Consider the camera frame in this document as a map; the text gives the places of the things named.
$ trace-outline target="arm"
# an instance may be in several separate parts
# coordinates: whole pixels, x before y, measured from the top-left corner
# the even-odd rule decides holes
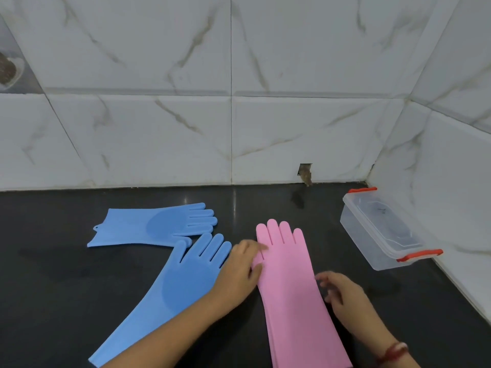
[[[397,342],[375,311],[363,289],[343,274],[332,271],[316,275],[321,287],[328,284],[337,290],[329,290],[325,301],[331,303],[334,314],[343,326],[377,357],[382,357],[387,349]],[[382,365],[383,368],[420,368],[409,353],[395,362]]]
[[[243,240],[230,251],[212,290],[179,315],[130,346],[103,368],[171,368],[207,328],[235,309],[254,290],[262,265],[249,274],[263,248]]]

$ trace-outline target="person's left hand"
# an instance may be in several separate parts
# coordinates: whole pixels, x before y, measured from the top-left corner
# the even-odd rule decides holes
[[[215,285],[209,292],[222,309],[222,316],[235,309],[254,290],[263,265],[260,263],[250,271],[252,260],[267,246],[253,240],[243,240],[234,245],[227,261],[222,266]]]

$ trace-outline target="blue glove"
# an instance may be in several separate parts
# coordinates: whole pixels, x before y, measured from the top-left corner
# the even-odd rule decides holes
[[[176,243],[150,290],[89,361],[99,368],[208,293],[232,249],[223,241],[203,234],[184,258],[186,243]]]
[[[157,209],[109,209],[106,219],[94,227],[97,231],[88,247],[118,244],[154,244],[174,247],[187,236],[213,231],[218,222],[205,203]]]

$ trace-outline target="black countertop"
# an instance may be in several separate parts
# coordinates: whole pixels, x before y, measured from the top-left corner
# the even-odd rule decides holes
[[[131,312],[171,248],[88,249],[108,208],[205,202],[214,233],[237,243],[270,218],[304,231],[315,272],[343,272],[367,292],[421,367],[489,365],[491,327],[432,260],[372,270],[339,222],[359,183],[0,193],[0,366],[89,367],[87,359]],[[370,354],[336,325],[354,366]],[[179,366],[271,367],[259,291],[213,325]]]

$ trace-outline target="brown round object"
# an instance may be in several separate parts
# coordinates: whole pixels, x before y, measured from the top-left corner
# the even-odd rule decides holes
[[[15,64],[0,53],[0,84],[7,85],[15,77],[16,73],[17,68]]]

